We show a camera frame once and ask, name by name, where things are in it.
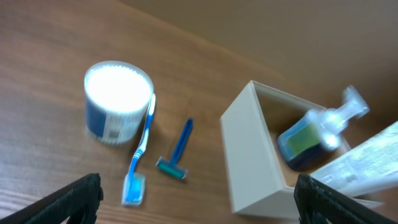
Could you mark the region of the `white squeeze tube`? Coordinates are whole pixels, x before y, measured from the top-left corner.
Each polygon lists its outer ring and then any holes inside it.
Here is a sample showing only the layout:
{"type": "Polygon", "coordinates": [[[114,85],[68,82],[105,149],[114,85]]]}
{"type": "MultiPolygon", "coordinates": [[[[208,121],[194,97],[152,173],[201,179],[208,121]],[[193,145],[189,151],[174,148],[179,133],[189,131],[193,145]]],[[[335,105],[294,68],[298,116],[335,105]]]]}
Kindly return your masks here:
{"type": "Polygon", "coordinates": [[[349,197],[397,187],[397,123],[310,176],[349,197]]]}

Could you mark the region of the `white cotton swab jar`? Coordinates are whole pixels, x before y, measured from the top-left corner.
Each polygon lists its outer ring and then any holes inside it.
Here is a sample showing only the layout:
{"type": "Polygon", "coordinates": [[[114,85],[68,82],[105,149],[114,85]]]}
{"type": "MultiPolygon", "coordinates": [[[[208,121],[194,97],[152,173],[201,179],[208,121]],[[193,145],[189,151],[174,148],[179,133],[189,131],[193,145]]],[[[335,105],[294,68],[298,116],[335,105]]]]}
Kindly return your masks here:
{"type": "Polygon", "coordinates": [[[129,142],[137,133],[154,94],[150,76],[139,67],[108,60],[85,73],[85,124],[105,144],[129,142]]]}

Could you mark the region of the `clear blue pump bottle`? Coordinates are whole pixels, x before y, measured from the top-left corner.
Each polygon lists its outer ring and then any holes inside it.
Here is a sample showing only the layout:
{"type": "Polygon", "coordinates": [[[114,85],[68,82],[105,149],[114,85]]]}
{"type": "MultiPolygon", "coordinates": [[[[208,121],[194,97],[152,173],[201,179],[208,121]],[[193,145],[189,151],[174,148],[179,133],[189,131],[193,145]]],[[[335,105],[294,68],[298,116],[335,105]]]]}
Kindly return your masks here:
{"type": "Polygon", "coordinates": [[[284,162],[294,171],[308,169],[339,148],[341,133],[351,118],[361,118],[368,112],[364,98],[355,87],[348,86],[339,108],[310,109],[278,136],[277,145],[284,162]]]}

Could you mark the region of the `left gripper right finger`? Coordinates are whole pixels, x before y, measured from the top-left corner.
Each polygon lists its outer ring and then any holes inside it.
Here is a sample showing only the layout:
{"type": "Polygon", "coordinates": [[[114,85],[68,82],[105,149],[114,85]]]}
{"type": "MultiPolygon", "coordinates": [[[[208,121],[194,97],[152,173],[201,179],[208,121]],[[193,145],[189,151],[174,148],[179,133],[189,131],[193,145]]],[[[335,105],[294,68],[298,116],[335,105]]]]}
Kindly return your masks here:
{"type": "Polygon", "coordinates": [[[300,224],[397,224],[305,174],[298,176],[294,199],[300,224]]]}

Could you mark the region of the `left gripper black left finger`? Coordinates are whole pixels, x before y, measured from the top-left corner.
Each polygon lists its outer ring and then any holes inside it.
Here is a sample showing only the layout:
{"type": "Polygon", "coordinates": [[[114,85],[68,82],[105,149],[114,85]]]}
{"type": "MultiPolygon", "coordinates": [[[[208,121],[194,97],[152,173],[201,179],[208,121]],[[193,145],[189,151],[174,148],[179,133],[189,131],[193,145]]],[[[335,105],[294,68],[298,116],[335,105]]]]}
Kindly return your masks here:
{"type": "Polygon", "coordinates": [[[1,224],[94,224],[103,200],[101,177],[91,173],[1,219],[1,224]]]}

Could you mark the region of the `blue white toothbrush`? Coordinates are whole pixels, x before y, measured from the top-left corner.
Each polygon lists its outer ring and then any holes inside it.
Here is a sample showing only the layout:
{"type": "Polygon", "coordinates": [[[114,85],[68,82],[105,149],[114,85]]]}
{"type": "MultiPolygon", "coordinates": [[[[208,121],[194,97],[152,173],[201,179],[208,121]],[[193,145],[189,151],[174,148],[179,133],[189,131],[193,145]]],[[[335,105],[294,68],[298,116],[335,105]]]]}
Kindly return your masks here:
{"type": "Polygon", "coordinates": [[[123,206],[138,206],[142,203],[146,189],[146,178],[144,175],[137,173],[137,165],[140,158],[147,149],[149,140],[150,127],[152,124],[156,105],[156,95],[152,94],[150,103],[146,112],[144,129],[142,132],[141,140],[138,144],[136,151],[132,157],[128,173],[126,174],[123,182],[123,192],[121,198],[121,205],[123,206]]]}

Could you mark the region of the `blue disposable razor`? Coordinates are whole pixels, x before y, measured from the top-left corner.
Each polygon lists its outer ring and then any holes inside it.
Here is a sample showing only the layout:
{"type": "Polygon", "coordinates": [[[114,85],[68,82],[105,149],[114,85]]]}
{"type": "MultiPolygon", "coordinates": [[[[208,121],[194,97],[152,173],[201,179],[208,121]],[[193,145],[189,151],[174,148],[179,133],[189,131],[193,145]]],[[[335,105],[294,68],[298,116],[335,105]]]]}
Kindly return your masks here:
{"type": "Polygon", "coordinates": [[[163,157],[160,157],[157,161],[155,167],[158,168],[158,170],[178,180],[183,180],[186,177],[188,171],[178,166],[178,162],[184,152],[192,129],[193,119],[188,119],[177,141],[171,158],[167,160],[163,157]]]}

